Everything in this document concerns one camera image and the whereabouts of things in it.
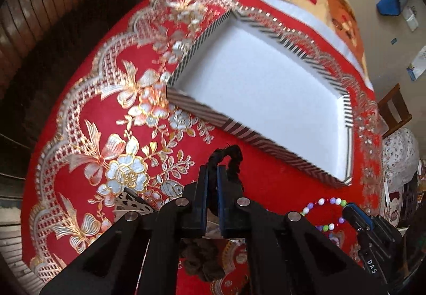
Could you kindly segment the leopard print bow scrunchie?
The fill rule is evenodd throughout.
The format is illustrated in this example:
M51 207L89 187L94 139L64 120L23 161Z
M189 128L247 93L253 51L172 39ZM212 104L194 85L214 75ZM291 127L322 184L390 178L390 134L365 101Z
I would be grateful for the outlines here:
M143 216L155 212L155 209L140 198L135 191L125 187L124 191L118 194L115 199L114 222L131 211L136 211Z

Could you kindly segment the black scrunchie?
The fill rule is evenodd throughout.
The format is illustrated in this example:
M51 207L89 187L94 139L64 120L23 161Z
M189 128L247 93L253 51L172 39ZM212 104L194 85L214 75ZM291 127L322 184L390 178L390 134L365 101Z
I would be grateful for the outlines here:
M225 159L229 158L227 164L227 179L235 184L241 185L239 178L240 164L243 160L243 153L239 145L234 144L225 147L224 149L215 149L210 155L207 162L209 180L217 180L217 167Z

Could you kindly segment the wooden chair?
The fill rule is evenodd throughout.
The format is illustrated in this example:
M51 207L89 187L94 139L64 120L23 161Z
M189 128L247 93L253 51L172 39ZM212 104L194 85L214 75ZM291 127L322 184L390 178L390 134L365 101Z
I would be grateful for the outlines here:
M396 84L378 102L378 111L384 124L387 126L383 138L389 137L412 120L412 114L409 112L405 103L400 84Z

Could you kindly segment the white striped-edge tray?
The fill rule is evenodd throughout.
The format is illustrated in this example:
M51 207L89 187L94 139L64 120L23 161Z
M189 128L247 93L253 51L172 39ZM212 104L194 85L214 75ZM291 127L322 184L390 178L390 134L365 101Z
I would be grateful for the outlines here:
M335 187L352 183L349 92L321 53L260 9L229 10L184 51L174 105Z

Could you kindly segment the wall calendar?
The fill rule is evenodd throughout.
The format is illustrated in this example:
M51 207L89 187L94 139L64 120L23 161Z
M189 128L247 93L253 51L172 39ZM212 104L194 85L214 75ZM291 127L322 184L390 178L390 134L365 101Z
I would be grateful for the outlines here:
M426 71L426 46L424 46L415 59L407 67L409 78L416 81Z

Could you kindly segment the white wall switch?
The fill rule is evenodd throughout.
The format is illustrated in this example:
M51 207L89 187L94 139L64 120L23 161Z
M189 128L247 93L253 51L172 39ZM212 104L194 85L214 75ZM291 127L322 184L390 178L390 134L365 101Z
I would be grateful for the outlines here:
M406 21L408 28L412 32L414 32L419 27L419 23L417 21L415 13L413 12L413 9L411 7L405 7L402 10L402 15Z

